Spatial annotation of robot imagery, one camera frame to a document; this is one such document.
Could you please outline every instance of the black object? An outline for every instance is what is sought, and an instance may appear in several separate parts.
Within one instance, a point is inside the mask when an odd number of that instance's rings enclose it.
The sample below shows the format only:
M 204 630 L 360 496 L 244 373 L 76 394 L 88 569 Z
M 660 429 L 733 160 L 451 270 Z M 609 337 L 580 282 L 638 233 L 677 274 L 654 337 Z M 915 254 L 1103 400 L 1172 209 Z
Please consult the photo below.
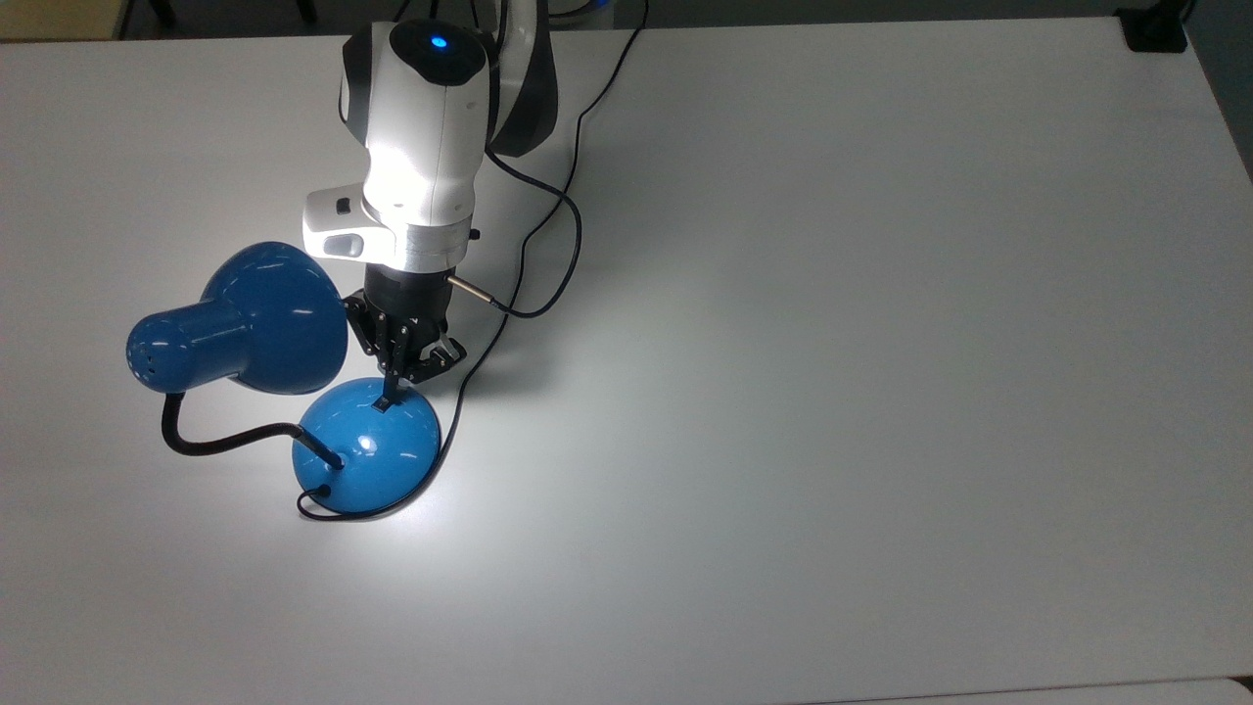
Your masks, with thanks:
M 538 0 L 536 11 L 540 18 L 548 16 L 548 0 Z M 500 36 L 505 36 L 506 16 L 500 18 Z M 553 134 L 556 125 L 558 90 L 556 66 L 553 64 L 553 44 L 549 40 L 548 23 L 536 23 L 535 46 L 526 66 L 526 76 L 517 100 L 500 133 L 491 140 L 491 150 L 506 157 L 521 157 L 536 148 Z
M 579 121 L 580 123 L 583 121 L 583 115 L 579 115 Z M 540 306 L 539 308 L 536 308 L 534 311 L 519 311 L 519 309 L 516 309 L 516 308 L 512 307 L 514 301 L 517 298 L 517 292 L 516 291 L 514 292 L 514 296 L 511 297 L 511 299 L 510 299 L 509 303 L 502 302 L 501 299 L 496 298 L 495 296 L 492 296 L 491 298 L 487 299 L 487 303 L 491 303 L 491 306 L 495 307 L 497 311 L 501 311 L 504 313 L 509 313 L 510 316 L 514 316 L 514 317 L 517 317 L 517 318 L 538 318 L 538 317 L 543 316 L 544 313 L 549 312 L 549 309 L 553 308 L 553 306 L 556 304 L 558 299 L 561 298 L 561 293 L 565 292 L 566 284 L 570 283 L 570 277 L 574 275 L 574 268 L 579 264 L 579 252 L 583 249 L 583 214 L 579 213 L 579 205 L 576 205 L 575 202 L 574 202 L 574 199 L 570 198 L 570 195 L 566 193 L 570 189 L 569 183 L 566 183 L 566 187 L 564 189 L 559 189 L 555 185 L 550 185 L 550 184 L 544 183 L 543 180 L 540 180 L 538 178 L 526 175 L 526 174 L 519 172 L 517 169 L 515 169 L 514 167 L 510 167 L 505 162 L 501 162 L 500 157 L 497 157 L 496 153 L 492 152 L 492 149 L 490 147 L 487 148 L 486 154 L 487 154 L 487 158 L 491 159 L 491 162 L 494 164 L 496 164 L 496 167 L 499 167 L 500 170 L 505 172 L 506 174 L 516 178 L 517 180 L 520 180 L 523 183 L 534 185 L 535 188 L 539 188 L 541 190 L 551 193 L 553 195 L 556 195 L 558 197 L 556 207 L 559 207 L 563 203 L 565 203 L 565 205 L 568 208 L 570 208 L 570 214 L 574 215 L 574 248 L 570 250 L 570 263 L 566 264 L 566 267 L 565 267 L 565 274 L 561 277 L 561 282 L 558 283 L 556 291 L 553 292 L 553 296 L 548 299 L 548 302 L 545 302 L 543 306 Z M 556 212 L 556 207 L 554 207 L 553 210 L 544 218 L 545 223 L 549 220 L 549 218 L 553 217 L 553 213 Z M 534 233 L 535 233 L 535 230 L 531 230 L 530 234 L 534 234 Z
M 1162 0 L 1148 10 L 1121 8 L 1114 16 L 1123 24 L 1123 38 L 1131 51 L 1153 54 L 1183 54 L 1188 49 L 1188 35 L 1183 31 L 1183 16 L 1192 13 L 1189 0 Z
M 396 16 L 392 18 L 393 23 L 398 23 L 400 19 L 405 16 L 405 10 L 408 9 L 408 1 L 410 0 L 405 0 L 403 3 L 400 4 L 400 8 L 396 10 Z
M 465 85 L 487 65 L 477 36 L 441 20 L 406 20 L 392 28 L 387 41 L 396 56 L 435 85 Z
M 343 104 L 343 91 L 340 91 L 340 119 L 345 126 L 366 144 L 366 130 L 370 126 L 370 83 L 373 73 L 373 28 L 366 25 L 343 43 L 343 78 L 348 85 L 348 104 Z
M 383 394 L 375 402 L 380 412 L 400 399 L 400 381 L 419 384 L 465 359 L 466 348 L 455 338 L 447 338 L 451 351 L 436 344 L 449 329 L 450 273 L 366 264 L 366 286 L 343 299 L 357 342 L 366 356 L 378 359 L 383 373 Z
M 148 0 L 152 5 L 153 13 L 157 13 L 157 19 L 160 21 L 163 28 L 172 28 L 178 24 L 178 18 L 174 16 L 174 8 L 170 6 L 169 0 Z M 301 19 L 304 24 L 313 24 L 317 21 L 317 8 L 313 6 L 313 0 L 296 0 L 296 9 L 301 11 Z
M 178 414 L 183 407 L 183 393 L 167 394 L 165 408 L 162 411 L 160 416 L 160 436 L 165 440 L 165 446 L 169 446 L 169 450 L 174 453 L 180 456 L 217 456 L 218 453 L 234 451 L 242 446 L 248 446 L 249 443 L 256 443 L 267 438 L 289 436 L 297 443 L 308 448 L 315 456 L 325 461 L 327 466 L 331 466 L 337 471 L 343 470 L 343 460 L 298 425 L 267 425 L 237 433 L 234 436 L 219 438 L 218 441 L 207 441 L 204 443 L 185 441 L 178 433 Z

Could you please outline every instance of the lamp shade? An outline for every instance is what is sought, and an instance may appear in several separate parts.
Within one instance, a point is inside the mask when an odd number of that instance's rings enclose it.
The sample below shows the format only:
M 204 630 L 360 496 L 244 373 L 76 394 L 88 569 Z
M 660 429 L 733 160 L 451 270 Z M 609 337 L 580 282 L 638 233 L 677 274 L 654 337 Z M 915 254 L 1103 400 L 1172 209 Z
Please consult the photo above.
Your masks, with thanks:
M 340 293 L 308 254 L 259 242 L 227 259 L 198 303 L 153 313 L 130 331 L 127 364 L 164 394 L 232 377 L 271 394 L 322 389 L 347 354 Z

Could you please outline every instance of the floor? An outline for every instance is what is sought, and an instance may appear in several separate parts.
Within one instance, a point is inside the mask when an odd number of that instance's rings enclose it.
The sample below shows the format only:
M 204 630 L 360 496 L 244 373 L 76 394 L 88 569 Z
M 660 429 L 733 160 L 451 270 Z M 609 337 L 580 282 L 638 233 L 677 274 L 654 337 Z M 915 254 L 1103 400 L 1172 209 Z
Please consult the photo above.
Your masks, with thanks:
M 490 0 L 474 0 L 490 6 Z M 405 16 L 431 0 L 407 4 Z M 470 25 L 471 0 L 445 0 L 440 18 Z M 1109 16 L 1150 0 L 652 0 L 650 26 L 724 26 L 992 18 Z M 315 0 L 318 21 L 302 21 L 296 0 L 170 0 L 178 23 L 162 28 L 148 0 L 130 0 L 123 39 L 351 34 L 393 19 L 403 0 Z M 615 24 L 634 26 L 643 0 L 618 0 Z M 1244 165 L 1253 178 L 1253 0 L 1198 0 L 1188 33 L 1209 76 Z

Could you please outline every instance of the blue desk lamp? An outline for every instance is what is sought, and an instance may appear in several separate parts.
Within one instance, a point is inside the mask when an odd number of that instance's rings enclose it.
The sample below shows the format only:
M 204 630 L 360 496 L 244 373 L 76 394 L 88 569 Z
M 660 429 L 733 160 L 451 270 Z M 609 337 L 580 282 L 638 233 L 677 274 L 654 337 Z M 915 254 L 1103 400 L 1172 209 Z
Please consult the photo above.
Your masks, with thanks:
M 281 242 L 242 249 L 209 278 L 199 302 L 143 318 L 127 341 L 135 379 L 167 396 L 162 436 L 173 451 L 211 456 L 289 436 L 301 500 L 360 518 L 412 495 L 439 453 L 439 421 L 413 391 L 382 413 L 372 404 L 383 381 L 360 379 L 326 393 L 299 426 L 269 425 L 204 443 L 178 433 L 188 389 L 231 378 L 269 394 L 308 394 L 335 379 L 346 354 L 347 321 L 331 277 Z

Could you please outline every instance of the desk lamp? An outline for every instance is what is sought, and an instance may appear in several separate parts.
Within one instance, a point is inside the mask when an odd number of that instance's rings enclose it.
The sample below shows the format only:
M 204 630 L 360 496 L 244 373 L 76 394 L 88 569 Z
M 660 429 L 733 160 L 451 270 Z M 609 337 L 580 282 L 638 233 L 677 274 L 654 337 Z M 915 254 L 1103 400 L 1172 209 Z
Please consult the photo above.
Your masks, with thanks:
M 420 19 L 373 23 L 343 45 L 340 118 L 367 149 L 370 167 L 361 183 L 308 195 L 304 248 L 362 262 L 361 289 L 341 299 L 308 254 L 263 242 L 222 264 L 199 302 L 135 324 L 127 362 L 140 383 L 167 396 L 162 436 L 172 450 L 205 456 L 289 436 L 301 500 L 335 512 L 315 516 L 297 502 L 312 518 L 385 512 L 417 492 L 441 462 L 439 421 L 413 386 L 466 357 L 447 334 L 454 287 L 506 313 L 538 316 L 564 291 L 581 240 L 581 217 L 564 189 L 497 155 L 530 152 L 556 123 L 548 3 L 497 0 L 496 13 L 496 34 Z M 484 155 L 574 214 L 565 278 L 538 311 L 516 311 L 455 275 L 479 238 L 470 223 Z M 208 443 L 179 436 L 184 394 L 217 379 L 271 394 L 325 388 L 343 364 L 348 327 L 378 361 L 381 379 L 331 389 L 298 426 L 271 425 Z

